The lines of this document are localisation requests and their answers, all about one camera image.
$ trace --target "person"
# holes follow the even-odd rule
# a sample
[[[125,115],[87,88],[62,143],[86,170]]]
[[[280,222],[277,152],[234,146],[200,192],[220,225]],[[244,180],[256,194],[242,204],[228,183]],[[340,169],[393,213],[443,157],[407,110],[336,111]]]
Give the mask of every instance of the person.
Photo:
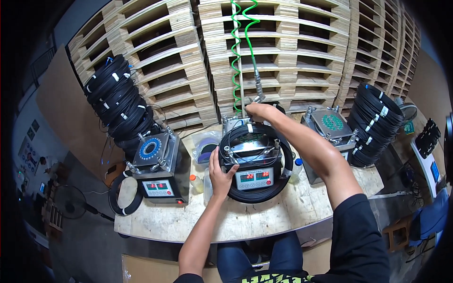
[[[256,122],[264,120],[285,136],[327,187],[333,210],[330,270],[308,274],[303,270],[302,248],[296,233],[276,236],[269,270],[256,272],[240,243],[217,245],[217,269],[224,283],[267,282],[389,282],[390,267],[382,235],[370,203],[351,168],[330,142],[310,128],[285,116],[275,107],[252,103],[246,111]],[[202,283],[202,270],[214,225],[239,165],[224,173],[218,147],[209,160],[213,194],[179,252],[179,277],[174,283]]]
[[[39,158],[39,163],[41,165],[46,165],[46,169],[44,170],[45,173],[49,174],[52,180],[57,179],[57,170],[58,170],[58,160],[53,158],[52,156],[41,156]]]

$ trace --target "control panel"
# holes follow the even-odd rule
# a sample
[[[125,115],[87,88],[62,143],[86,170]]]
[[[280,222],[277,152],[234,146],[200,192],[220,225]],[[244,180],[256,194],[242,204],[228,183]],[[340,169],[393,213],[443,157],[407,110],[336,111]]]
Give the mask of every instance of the control panel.
[[[269,187],[274,184],[274,168],[236,172],[236,186],[239,191]]]
[[[142,181],[142,184],[149,197],[174,197],[168,180]]]

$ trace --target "left hand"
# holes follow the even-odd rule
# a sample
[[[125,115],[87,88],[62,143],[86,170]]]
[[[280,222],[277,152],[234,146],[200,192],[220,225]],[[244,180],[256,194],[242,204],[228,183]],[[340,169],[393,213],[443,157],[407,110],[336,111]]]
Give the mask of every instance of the left hand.
[[[235,164],[228,173],[224,173],[219,164],[219,147],[213,150],[209,157],[209,177],[212,183],[212,196],[217,196],[223,200],[227,197],[234,174],[238,169],[239,165]]]

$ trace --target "plastic bottle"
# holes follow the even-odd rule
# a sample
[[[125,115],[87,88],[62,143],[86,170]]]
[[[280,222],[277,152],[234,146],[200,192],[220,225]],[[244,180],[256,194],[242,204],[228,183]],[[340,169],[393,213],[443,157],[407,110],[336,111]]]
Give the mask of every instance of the plastic bottle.
[[[298,158],[294,160],[293,173],[289,177],[288,182],[291,184],[297,184],[299,182],[299,173],[302,171],[302,159]]]
[[[200,179],[200,177],[192,174],[192,175],[190,175],[189,179],[190,179],[190,184],[195,188],[195,190],[198,193],[202,193],[204,184],[203,184],[203,181]]]

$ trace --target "blue jeans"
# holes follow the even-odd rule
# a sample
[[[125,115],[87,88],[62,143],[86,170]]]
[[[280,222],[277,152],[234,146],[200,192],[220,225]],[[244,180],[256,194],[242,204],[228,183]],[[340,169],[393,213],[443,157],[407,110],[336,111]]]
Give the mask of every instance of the blue jeans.
[[[302,272],[302,247],[295,231],[275,236],[269,271],[288,274]],[[253,276],[253,269],[240,242],[217,245],[217,269],[223,283],[234,283],[239,278]]]

